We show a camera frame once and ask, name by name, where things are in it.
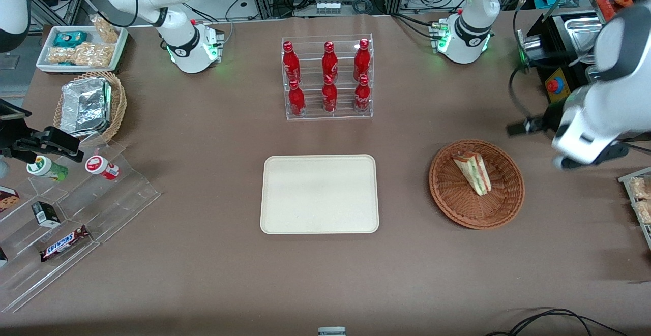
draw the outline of white robotic arm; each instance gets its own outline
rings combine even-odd
[[[221,57],[223,34],[193,25],[179,6],[188,0],[109,0],[117,9],[153,25],[167,43],[172,62],[186,73],[206,69]]]
[[[552,146],[560,168],[625,155],[617,137],[651,131],[651,0],[639,0],[607,23],[595,41],[600,80],[569,95]]]
[[[0,0],[0,53],[16,49],[29,31],[32,0]]]
[[[440,19],[437,51],[450,60],[472,63],[486,49],[491,26],[500,12],[499,0],[466,0],[462,14]]]

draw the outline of white tray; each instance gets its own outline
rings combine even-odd
[[[269,157],[260,227],[266,234],[375,232],[375,160],[369,155]]]
[[[47,39],[43,44],[43,49],[39,55],[39,60],[37,60],[37,68],[43,72],[54,72],[54,73],[86,73],[86,72],[111,72],[118,67],[118,62],[120,61],[120,56],[122,55],[124,45],[126,44],[126,38],[129,35],[129,32],[126,28],[116,28],[120,34],[118,35],[118,41],[115,43],[115,52],[113,53],[113,58],[107,68],[95,68],[85,65],[60,65],[52,64],[47,61],[47,53],[49,52],[50,47],[54,44],[54,39],[56,34],[65,33],[70,31],[84,31],[88,34],[86,41],[92,42],[93,44],[104,44],[104,41],[100,37],[100,34],[95,30],[95,26],[54,26],[52,30],[49,31]]]

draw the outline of black box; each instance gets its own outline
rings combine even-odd
[[[5,266],[9,260],[7,260],[7,255],[5,255],[4,252],[2,252],[2,248],[0,248],[0,267]]]
[[[34,216],[41,227],[54,228],[61,224],[61,220],[56,216],[54,206],[50,204],[37,201],[32,204],[32,211],[34,211]]]

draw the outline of yellow sign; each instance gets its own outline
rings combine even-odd
[[[569,96],[572,92],[568,88],[567,80],[565,80],[565,74],[563,74],[563,71],[560,68],[556,69],[556,71],[551,76],[549,76],[549,78],[547,78],[545,81],[545,89],[547,91],[549,101],[552,104]]]

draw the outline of aluminum foil container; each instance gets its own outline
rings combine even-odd
[[[75,137],[102,133],[109,125],[107,93],[111,84],[103,77],[90,77],[65,84],[61,106],[61,130]]]

